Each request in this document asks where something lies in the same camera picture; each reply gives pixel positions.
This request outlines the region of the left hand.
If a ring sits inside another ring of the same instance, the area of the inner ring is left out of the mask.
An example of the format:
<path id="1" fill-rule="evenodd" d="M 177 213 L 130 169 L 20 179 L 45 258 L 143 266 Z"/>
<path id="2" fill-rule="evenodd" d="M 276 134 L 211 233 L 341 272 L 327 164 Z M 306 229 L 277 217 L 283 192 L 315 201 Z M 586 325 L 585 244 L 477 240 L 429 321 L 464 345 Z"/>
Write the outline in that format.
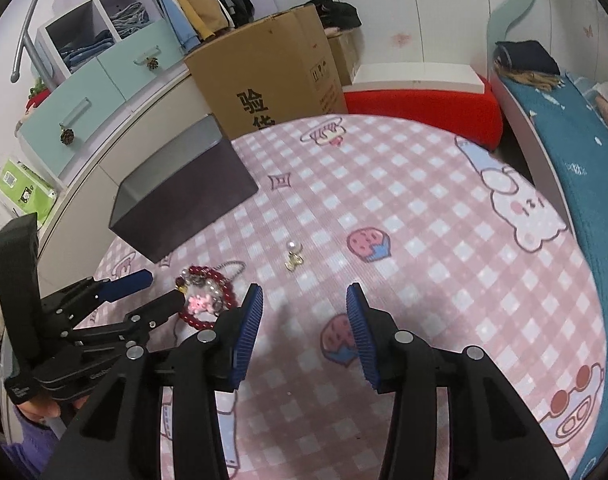
<path id="1" fill-rule="evenodd" d="M 30 400 L 17 404 L 16 408 L 26 419 L 36 424 L 41 424 L 49 418 L 60 417 L 62 414 L 61 405 L 43 391 L 38 392 Z"/>

